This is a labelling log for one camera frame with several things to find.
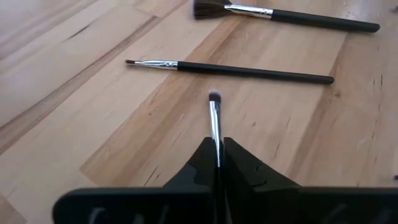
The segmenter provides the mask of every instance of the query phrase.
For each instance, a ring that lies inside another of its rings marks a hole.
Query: wood plank
[[[16,65],[20,67],[27,66],[30,62],[30,60],[28,60],[29,58],[34,57],[34,55],[39,52],[56,46],[79,31],[82,31],[88,24],[91,24],[110,9],[117,6],[118,2],[119,0],[96,1],[74,16],[68,18],[65,22],[52,27],[48,32],[38,36],[32,42],[29,42],[16,50],[13,54],[0,60],[0,74],[9,71]]]
[[[0,2],[0,61],[95,1]]]
[[[107,63],[112,61],[118,54],[129,47],[136,40],[145,35],[149,30],[156,26],[161,19],[152,16],[145,24],[127,36],[123,41],[116,45],[106,54],[102,55],[90,66],[81,71],[78,75],[63,84],[60,88],[46,96],[39,103],[23,112],[11,122],[0,128],[0,155],[11,145],[18,141],[31,128],[42,121],[48,114],[56,109],[73,92],[82,86],[93,75],[100,71]]]
[[[383,29],[375,36],[348,36],[336,62],[331,102],[314,142],[301,151],[303,158],[292,169],[299,182],[397,187],[395,16],[385,14],[379,21]]]
[[[87,24],[78,35],[37,55],[28,65],[1,76],[0,126],[44,99],[148,19],[149,15],[132,7],[117,7]],[[108,33],[112,37],[104,38]]]
[[[267,30],[258,29],[263,23],[260,19],[247,19],[232,33],[219,30],[220,26],[211,36],[225,41],[214,54],[197,49],[190,58],[209,57],[207,61],[211,63],[327,75],[346,36],[330,30],[285,29],[275,23],[270,23]],[[259,44],[242,44],[245,42]],[[200,47],[212,48],[209,46],[213,43],[208,43]],[[203,137],[210,134],[206,104],[209,86],[226,94],[225,136],[235,138],[260,159],[286,173],[323,91],[321,86],[265,80],[189,79],[177,74],[169,78],[82,167],[91,180],[117,186],[164,184],[183,166]],[[157,180],[148,182],[149,177]]]
[[[193,26],[194,21],[186,20],[175,27],[187,7],[182,6],[133,43],[0,156],[0,170],[7,170],[0,172],[0,191],[23,216],[39,218],[59,195],[77,187],[80,166],[168,75],[128,69],[124,59],[185,58],[221,22]],[[181,48],[173,50],[177,43]],[[53,183],[57,177],[63,180]],[[40,205],[23,200],[38,197],[43,201]]]
[[[143,0],[136,3],[137,9],[157,17],[166,17],[187,0]]]
[[[2,224],[25,224],[26,220],[0,195],[0,222]]]

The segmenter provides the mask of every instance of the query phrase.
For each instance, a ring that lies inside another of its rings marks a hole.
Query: fan brush
[[[318,16],[302,12],[233,4],[229,0],[193,0],[193,16],[195,19],[221,17],[228,14],[243,14],[267,18],[272,21],[288,22],[305,26],[358,32],[377,32],[379,24],[327,16]]]

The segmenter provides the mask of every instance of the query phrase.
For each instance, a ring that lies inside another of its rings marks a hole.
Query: eyeliner brush
[[[233,4],[229,0],[193,0],[193,16],[195,19],[221,17],[228,14],[242,14],[266,18],[272,21],[345,31],[374,33],[380,29],[379,24],[370,22]]]
[[[183,72],[207,73],[214,75],[229,75],[233,77],[266,78],[271,80],[284,80],[314,84],[330,85],[335,79],[323,75],[311,75],[304,73],[278,72],[255,68],[232,67],[226,65],[212,65],[207,63],[179,62],[170,60],[126,60],[128,65],[171,69]]]

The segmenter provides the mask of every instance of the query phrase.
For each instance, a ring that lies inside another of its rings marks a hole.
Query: wooden table
[[[79,187],[161,186],[222,130],[302,185],[395,186],[398,14],[393,0],[241,1],[378,22],[376,34],[240,16],[186,0],[1,0],[0,223],[51,223]],[[331,75],[329,87],[128,68],[125,59]]]

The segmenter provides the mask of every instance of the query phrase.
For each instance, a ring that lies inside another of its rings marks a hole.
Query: brown bristles
[[[229,0],[192,0],[193,17],[195,19],[208,19],[228,15],[229,12],[224,8],[231,4]]]

